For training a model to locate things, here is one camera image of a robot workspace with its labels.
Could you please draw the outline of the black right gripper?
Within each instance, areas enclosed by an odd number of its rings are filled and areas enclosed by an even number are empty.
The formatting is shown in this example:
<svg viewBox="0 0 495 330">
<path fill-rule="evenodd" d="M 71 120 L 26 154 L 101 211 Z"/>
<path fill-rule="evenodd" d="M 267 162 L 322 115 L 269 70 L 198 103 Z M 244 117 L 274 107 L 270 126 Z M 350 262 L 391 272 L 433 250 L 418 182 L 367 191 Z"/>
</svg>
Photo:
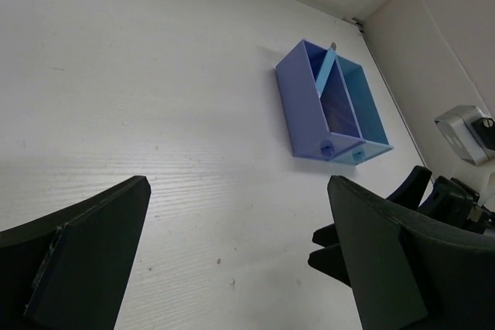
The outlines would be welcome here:
<svg viewBox="0 0 495 330">
<path fill-rule="evenodd" d="M 387 200 L 462 230 L 494 235 L 494 212 L 480 206 L 479 193 L 458 179 L 438 177 L 421 204 L 431 177 L 429 169 L 416 165 Z"/>
</svg>

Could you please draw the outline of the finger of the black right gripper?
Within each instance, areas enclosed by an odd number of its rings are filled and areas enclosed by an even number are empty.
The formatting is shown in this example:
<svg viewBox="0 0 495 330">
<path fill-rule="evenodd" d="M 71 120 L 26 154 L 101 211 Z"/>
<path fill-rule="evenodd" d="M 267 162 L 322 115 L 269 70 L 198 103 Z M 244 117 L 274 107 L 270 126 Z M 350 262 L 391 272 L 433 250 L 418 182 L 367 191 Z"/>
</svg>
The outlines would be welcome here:
<svg viewBox="0 0 495 330">
<path fill-rule="evenodd" d="M 312 242 L 321 249 L 311 252 L 308 265 L 351 287 L 336 226 L 330 224 L 317 230 L 312 236 Z"/>
</svg>

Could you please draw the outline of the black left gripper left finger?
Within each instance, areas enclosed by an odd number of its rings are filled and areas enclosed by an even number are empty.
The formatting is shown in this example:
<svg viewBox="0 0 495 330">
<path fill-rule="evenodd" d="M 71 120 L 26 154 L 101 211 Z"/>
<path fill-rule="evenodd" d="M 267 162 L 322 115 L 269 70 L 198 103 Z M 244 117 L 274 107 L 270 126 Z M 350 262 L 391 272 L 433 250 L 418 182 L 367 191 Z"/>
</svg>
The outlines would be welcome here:
<svg viewBox="0 0 495 330">
<path fill-rule="evenodd" d="M 113 329 L 149 207 L 135 175 L 1 232 L 3 329 Z"/>
</svg>

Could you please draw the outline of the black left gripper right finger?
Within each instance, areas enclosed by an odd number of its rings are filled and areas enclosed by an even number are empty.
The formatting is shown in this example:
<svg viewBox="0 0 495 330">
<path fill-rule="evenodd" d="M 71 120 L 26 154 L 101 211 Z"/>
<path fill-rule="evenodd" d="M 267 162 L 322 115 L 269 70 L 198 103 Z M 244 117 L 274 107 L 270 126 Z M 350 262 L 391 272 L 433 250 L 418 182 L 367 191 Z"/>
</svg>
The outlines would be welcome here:
<svg viewBox="0 0 495 330">
<path fill-rule="evenodd" d="M 355 182 L 328 183 L 365 329 L 492 329 L 494 238 L 438 222 Z"/>
</svg>

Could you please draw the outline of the light blue correction tape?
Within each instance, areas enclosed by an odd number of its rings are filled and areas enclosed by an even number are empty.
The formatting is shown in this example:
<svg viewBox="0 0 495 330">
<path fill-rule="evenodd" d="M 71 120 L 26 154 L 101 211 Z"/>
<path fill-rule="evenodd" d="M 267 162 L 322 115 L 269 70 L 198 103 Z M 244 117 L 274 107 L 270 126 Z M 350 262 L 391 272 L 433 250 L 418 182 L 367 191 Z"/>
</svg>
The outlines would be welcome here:
<svg viewBox="0 0 495 330">
<path fill-rule="evenodd" d="M 321 97 L 323 94 L 323 91 L 325 89 L 327 80 L 333 68 L 333 64 L 335 63 L 335 60 L 336 60 L 336 43 L 332 42 L 330 48 L 326 51 L 326 54 L 322 59 L 319 72 L 315 78 L 316 91 L 319 97 Z"/>
</svg>

